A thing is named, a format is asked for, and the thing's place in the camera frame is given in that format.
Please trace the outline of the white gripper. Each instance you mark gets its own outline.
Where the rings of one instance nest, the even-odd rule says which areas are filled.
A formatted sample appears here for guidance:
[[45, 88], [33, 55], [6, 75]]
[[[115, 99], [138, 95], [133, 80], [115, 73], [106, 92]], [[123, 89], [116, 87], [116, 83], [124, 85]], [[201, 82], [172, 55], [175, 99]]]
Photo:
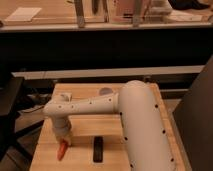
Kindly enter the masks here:
[[69, 121], [57, 121], [54, 124], [54, 134], [59, 143], [65, 141], [68, 145], [72, 144], [71, 123]]

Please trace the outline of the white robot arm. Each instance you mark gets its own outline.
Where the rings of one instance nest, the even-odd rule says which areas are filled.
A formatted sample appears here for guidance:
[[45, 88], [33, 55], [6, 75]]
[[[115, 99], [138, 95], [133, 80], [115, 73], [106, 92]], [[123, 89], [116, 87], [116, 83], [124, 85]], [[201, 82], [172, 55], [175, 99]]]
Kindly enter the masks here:
[[128, 81], [117, 92], [81, 100], [61, 93], [45, 105], [44, 113], [58, 135], [70, 131], [69, 115], [119, 114], [131, 171], [176, 169], [157, 100], [142, 81]]

